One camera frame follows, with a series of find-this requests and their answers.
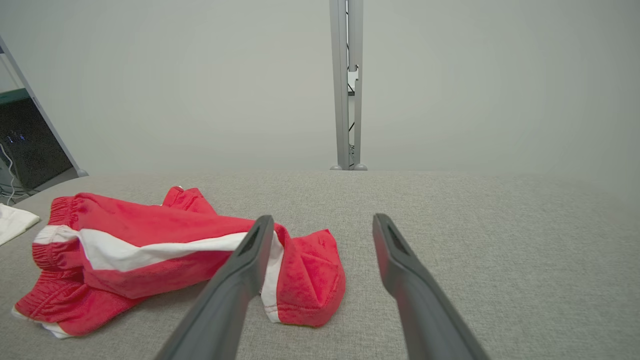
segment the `white cloth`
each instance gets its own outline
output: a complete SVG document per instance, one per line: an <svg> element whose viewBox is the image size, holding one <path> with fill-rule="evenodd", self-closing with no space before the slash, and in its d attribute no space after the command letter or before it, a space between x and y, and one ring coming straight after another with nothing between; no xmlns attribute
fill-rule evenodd
<svg viewBox="0 0 640 360"><path fill-rule="evenodd" d="M40 221L38 215L0 204L0 245L24 233Z"/></svg>

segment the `white stripe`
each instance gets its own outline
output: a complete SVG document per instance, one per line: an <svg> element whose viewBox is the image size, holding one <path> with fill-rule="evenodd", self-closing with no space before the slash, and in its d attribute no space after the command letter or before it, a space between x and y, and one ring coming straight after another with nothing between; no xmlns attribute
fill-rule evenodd
<svg viewBox="0 0 640 360"><path fill-rule="evenodd" d="M48 244L79 238L84 255L93 269L127 272L197 251L234 251L245 235L234 233L189 243L158 243L137 247L100 230L75 231L66 225L47 225L36 236L34 243ZM274 232L261 293L264 309L272 322L280 322L276 293L283 256L284 248Z"/></svg>
<svg viewBox="0 0 640 360"><path fill-rule="evenodd" d="M36 235L33 243L47 245L63 243L77 238L78 232L66 225L47 225Z"/></svg>
<svg viewBox="0 0 640 360"><path fill-rule="evenodd" d="M282 266L282 257L284 256L284 248L280 241L278 241L278 235L273 232L273 239L271 240L271 252L269 253L269 262L267 263L267 272L264 276L264 284L262 285L262 304L264 310L271 322L280 322L278 317L278 277L280 276L280 267Z"/></svg>
<svg viewBox="0 0 640 360"><path fill-rule="evenodd" d="M246 233L235 233L189 243L157 243L142 247L93 229L80 230L78 238L93 269L127 272L197 251L233 251L245 235Z"/></svg>
<svg viewBox="0 0 640 360"><path fill-rule="evenodd" d="M15 317L17 317L18 319L22 319L22 320L27 320L30 322L36 322L39 323L40 325L42 325L43 328L51 331L51 334L53 334L53 336L57 337L58 339L66 339L66 338L71 338L73 335L69 335L67 334L61 327L60 325L58 325L58 323L56 322L39 322L37 320L33 320L30 319L22 314L20 314L20 312L18 312L15 307L11 308L11 314Z"/></svg>

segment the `metal frame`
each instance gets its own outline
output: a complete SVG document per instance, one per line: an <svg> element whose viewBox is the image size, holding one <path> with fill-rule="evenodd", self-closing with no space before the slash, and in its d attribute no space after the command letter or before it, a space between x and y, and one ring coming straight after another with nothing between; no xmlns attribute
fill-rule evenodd
<svg viewBox="0 0 640 360"><path fill-rule="evenodd" d="M76 160L71 155L71 152L69 151L69 149L67 148L65 143L62 141L62 138L60 137L60 134L58 134L56 128L51 123L51 119L49 118L47 113L42 108L42 105L40 105L40 102L38 101L38 98L36 97L35 93L33 92L33 89L29 86L29 83L27 82L27 79L24 77L24 74L22 73L22 71L20 71L20 67L15 62L15 59L11 55L11 52L9 51L9 48L6 46L6 43L4 42L2 37L0 37L0 47L2 48L4 53L6 54L6 57L9 59L9 62L11 63L11 66L13 67L13 69L15 70L15 73L20 78L20 81L22 82L22 84L24 85L24 88L29 93L29 96L31 96L31 100L33 100L33 103L36 104L36 107L38 108L38 111L40 112L40 114L42 115L42 118L47 123L47 126L49 126L49 129L51 130L51 133L53 133L53 136L56 138L56 140L60 144L60 147L62 148L62 151L65 152L65 154L69 158L69 161L71 161L71 165L73 165L74 169L76 170L76 172L78 174L78 177L83 177L83 176L89 175L89 174L87 174L87 172L85 170L83 170L80 167L78 167L78 164L77 164Z"/></svg>
<svg viewBox="0 0 640 360"><path fill-rule="evenodd" d="M347 16L347 1L349 1L349 16ZM363 5L363 0L329 0L338 155L338 165L333 166L332 170L367 170L367 167L360 163ZM358 79L355 85L354 119L349 126L348 72L356 71ZM353 145L349 141L351 129L354 131Z"/></svg>
<svg viewBox="0 0 640 360"><path fill-rule="evenodd" d="M329 0L331 49L333 55L333 95L335 97L335 136L338 165L335 170L349 169L349 103L347 91L347 3Z"/></svg>

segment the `white cable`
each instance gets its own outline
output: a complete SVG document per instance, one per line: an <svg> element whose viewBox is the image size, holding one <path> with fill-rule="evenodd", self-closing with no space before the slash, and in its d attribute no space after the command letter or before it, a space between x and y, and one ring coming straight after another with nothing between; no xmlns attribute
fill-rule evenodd
<svg viewBox="0 0 640 360"><path fill-rule="evenodd" d="M1 142L0 142L0 149L2 149L2 153L6 156L6 158L9 159L9 167L7 168L7 170L9 170L9 174L11 175L11 182L9 183L9 185L11 185L11 195L6 200L6 205L10 206L9 201L13 199L13 194L15 194L15 187L13 187L13 180L15 180L15 176L13 176L13 172L11 172L11 166L13 166L13 160L11 160L9 155L7 155L6 152L4 151L4 146L2 146Z"/></svg>

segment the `gray fabric surface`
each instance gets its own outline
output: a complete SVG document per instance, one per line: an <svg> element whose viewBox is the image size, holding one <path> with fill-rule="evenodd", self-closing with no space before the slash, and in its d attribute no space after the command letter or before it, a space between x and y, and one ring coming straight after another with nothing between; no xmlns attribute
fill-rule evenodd
<svg viewBox="0 0 640 360"><path fill-rule="evenodd" d="M36 281L30 243L55 197L94 192L159 204L198 187L221 215L272 214L301 236L329 228L347 276L320 329L270 323L250 304L238 359L401 359L394 300L371 238L394 219L493 359L637 359L637 214L581 183L420 172L259 172L84 177L20 204L42 221L0 247L0 354L7 359L152 359L202 285L151 298L83 338L57 340L9 311Z"/></svg>

